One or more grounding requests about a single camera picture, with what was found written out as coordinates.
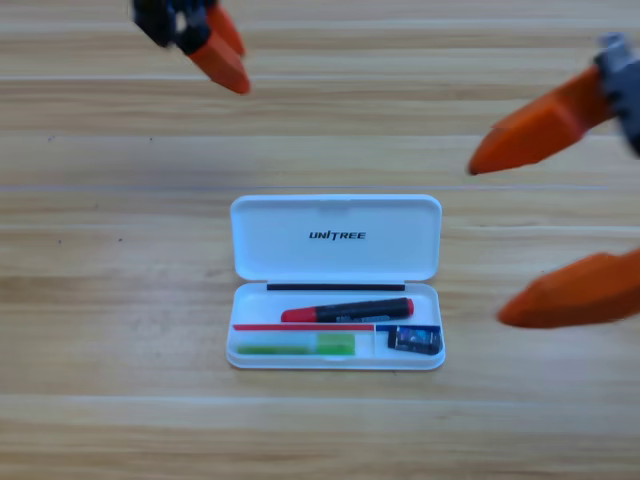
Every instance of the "black strip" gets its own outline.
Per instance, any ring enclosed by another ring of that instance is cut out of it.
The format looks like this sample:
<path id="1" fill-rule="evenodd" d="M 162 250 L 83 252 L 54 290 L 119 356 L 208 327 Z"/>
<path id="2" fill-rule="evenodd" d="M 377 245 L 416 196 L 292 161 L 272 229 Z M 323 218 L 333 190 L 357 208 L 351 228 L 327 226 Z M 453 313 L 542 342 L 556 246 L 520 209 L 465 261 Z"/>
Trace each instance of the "black strip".
<path id="1" fill-rule="evenodd" d="M 324 291 L 375 291 L 375 292 L 404 292 L 405 285 L 362 285 L 362 284 L 332 284 L 332 283 L 268 283 L 267 290 L 324 290 Z"/>

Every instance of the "pen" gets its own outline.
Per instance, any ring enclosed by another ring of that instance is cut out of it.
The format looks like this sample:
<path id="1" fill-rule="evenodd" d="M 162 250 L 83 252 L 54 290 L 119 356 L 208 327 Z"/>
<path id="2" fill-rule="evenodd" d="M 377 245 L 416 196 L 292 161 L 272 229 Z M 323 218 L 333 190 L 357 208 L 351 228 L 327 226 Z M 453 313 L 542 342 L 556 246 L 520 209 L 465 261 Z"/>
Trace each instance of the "pen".
<path id="1" fill-rule="evenodd" d="M 413 315 L 413 311 L 414 305 L 410 298 L 393 298 L 287 310 L 282 314 L 281 320 L 295 323 L 385 322 L 408 318 Z"/>

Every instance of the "case lid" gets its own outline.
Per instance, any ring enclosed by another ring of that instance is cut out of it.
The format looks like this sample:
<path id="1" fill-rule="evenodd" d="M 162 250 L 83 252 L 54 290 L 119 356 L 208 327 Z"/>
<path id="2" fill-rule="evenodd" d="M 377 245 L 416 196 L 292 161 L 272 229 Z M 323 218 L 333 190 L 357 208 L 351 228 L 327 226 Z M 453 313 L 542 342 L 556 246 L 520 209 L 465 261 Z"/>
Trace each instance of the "case lid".
<path id="1" fill-rule="evenodd" d="M 395 283 L 438 269 L 442 207 L 429 195 L 251 195 L 231 222 L 247 280 Z"/>

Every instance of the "red marker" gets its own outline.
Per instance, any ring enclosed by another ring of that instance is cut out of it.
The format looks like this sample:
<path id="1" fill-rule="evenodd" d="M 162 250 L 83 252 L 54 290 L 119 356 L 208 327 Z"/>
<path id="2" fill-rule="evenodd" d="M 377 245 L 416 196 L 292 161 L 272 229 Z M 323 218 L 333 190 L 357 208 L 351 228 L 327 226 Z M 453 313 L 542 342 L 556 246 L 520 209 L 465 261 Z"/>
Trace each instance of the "red marker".
<path id="1" fill-rule="evenodd" d="M 410 298 L 298 308 L 282 314 L 283 322 L 361 323 L 402 320 L 413 315 Z"/>

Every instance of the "wooden table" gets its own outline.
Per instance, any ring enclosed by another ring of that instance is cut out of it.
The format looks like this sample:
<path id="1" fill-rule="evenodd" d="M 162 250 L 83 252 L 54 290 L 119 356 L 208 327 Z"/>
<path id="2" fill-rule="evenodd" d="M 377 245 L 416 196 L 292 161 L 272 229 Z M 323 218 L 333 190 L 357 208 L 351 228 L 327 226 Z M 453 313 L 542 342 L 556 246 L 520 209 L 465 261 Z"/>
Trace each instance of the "wooden table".
<path id="1" fill-rule="evenodd" d="M 640 244 L 640 163 L 614 124 L 464 174 L 600 34 L 640 36 L 637 0 L 228 1 L 247 97 L 157 49 L 127 3 L 0 2 L 2 478 L 640 477 L 639 319 L 494 319 L 542 272 Z M 294 192 L 442 202 L 441 369 L 227 364 L 229 206 Z"/>

